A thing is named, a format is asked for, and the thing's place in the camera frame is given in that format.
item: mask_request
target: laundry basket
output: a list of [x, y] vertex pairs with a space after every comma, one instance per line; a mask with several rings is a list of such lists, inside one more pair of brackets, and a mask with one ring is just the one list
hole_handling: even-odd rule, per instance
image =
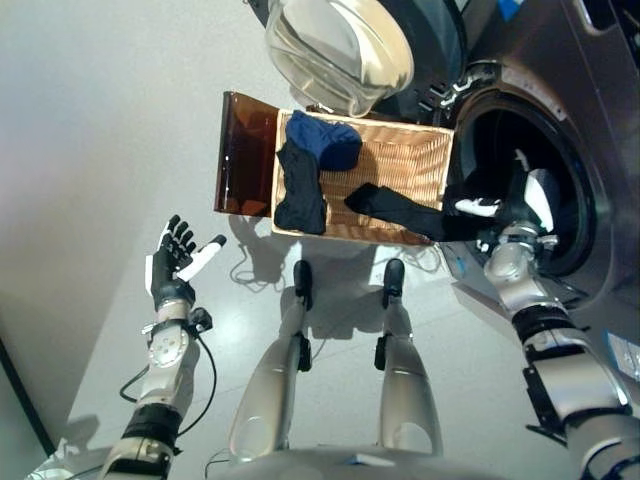
[[[276, 152], [286, 141], [285, 127], [292, 114], [287, 110], [278, 112]], [[319, 113], [309, 115], [330, 123], [347, 123], [362, 137], [362, 148], [354, 169], [320, 173], [320, 186], [327, 202], [326, 232], [322, 237], [368, 243], [430, 243], [428, 238], [409, 232], [401, 225], [353, 212], [344, 199], [369, 182], [395, 190], [421, 205], [442, 209], [453, 130]], [[274, 209], [285, 193], [284, 171], [276, 157], [271, 191]], [[278, 228], [273, 221], [272, 230], [286, 235], [307, 235]]]

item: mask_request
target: washing machine door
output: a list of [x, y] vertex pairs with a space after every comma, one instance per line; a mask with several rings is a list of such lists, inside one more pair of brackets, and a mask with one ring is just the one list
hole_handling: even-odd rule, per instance
[[466, 64], [453, 0], [271, 0], [266, 42], [296, 94], [356, 117], [419, 120]]

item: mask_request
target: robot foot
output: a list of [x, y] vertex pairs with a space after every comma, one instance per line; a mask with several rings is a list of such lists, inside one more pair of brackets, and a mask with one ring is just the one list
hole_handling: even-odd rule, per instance
[[389, 306], [389, 297], [402, 297], [402, 284], [404, 283], [404, 263], [402, 260], [392, 258], [387, 262], [384, 270], [384, 286], [382, 288], [382, 306]]
[[311, 274], [311, 265], [306, 260], [298, 260], [293, 266], [293, 283], [296, 289], [296, 297], [303, 297], [307, 310], [311, 310], [313, 306], [311, 297], [313, 275]]

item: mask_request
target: clothing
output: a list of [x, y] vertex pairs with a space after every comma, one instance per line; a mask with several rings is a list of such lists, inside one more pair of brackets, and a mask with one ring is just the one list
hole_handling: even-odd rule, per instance
[[492, 218], [445, 215], [387, 187], [365, 183], [344, 199], [354, 212], [397, 223], [436, 242], [475, 240], [478, 232], [495, 225]]
[[276, 207], [273, 222], [284, 230], [321, 235], [325, 232], [327, 206], [318, 183], [313, 155], [287, 141], [278, 152], [284, 170], [286, 194]]
[[296, 110], [285, 132], [287, 142], [313, 154], [321, 170], [351, 170], [358, 163], [362, 139], [346, 123], [331, 124]]

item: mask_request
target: black sock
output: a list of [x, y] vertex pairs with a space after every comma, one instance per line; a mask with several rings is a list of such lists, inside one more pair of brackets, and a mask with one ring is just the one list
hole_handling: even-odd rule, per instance
[[284, 230], [321, 235], [326, 230], [326, 204], [318, 183], [313, 155], [287, 141], [278, 152], [284, 170], [286, 194], [276, 207], [273, 221]]
[[479, 230], [495, 223], [490, 218], [444, 215], [387, 187], [371, 183], [360, 186], [344, 199], [344, 203], [356, 213], [397, 223], [436, 242], [475, 240]]

